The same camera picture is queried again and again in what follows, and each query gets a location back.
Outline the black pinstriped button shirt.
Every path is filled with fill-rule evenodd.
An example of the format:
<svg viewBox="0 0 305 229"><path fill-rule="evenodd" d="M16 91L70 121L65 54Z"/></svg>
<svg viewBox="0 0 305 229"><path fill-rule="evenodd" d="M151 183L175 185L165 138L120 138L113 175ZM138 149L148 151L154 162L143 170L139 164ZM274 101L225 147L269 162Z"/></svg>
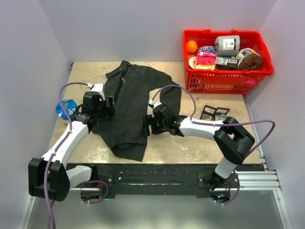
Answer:
<svg viewBox="0 0 305 229"><path fill-rule="evenodd" d="M147 115L149 92L162 88L160 100L178 115L181 89L171 76L152 67L122 61L106 74L105 96L113 96L115 116L101 118L92 129L116 157L142 161L147 146L143 118Z"/></svg>

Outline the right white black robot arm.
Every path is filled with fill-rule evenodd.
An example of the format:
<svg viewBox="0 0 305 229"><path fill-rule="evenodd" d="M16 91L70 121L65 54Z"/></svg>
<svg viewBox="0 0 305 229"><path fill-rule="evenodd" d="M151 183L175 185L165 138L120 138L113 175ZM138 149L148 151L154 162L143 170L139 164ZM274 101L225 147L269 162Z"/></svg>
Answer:
<svg viewBox="0 0 305 229"><path fill-rule="evenodd" d="M150 105L152 114L143 118L147 136L168 132L181 137L195 136L216 142L223 154L214 172L205 180L214 187L224 187L230 174L248 157L255 143L254 137L232 117L224 121L191 119L185 115L175 116L167 105L156 102Z"/></svg>

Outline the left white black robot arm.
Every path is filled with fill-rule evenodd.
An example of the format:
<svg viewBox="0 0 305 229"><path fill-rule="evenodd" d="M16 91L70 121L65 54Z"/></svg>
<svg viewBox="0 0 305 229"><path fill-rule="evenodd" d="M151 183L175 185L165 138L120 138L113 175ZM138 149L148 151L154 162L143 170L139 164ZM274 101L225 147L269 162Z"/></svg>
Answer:
<svg viewBox="0 0 305 229"><path fill-rule="evenodd" d="M89 91L83 96L81 111L71 116L69 124L55 145L41 158L28 164L29 194L50 200L63 201L71 188L82 183L88 187L98 184L99 176L91 166L76 166L67 170L67 164L80 142L90 133L98 119L113 117L114 97Z"/></svg>

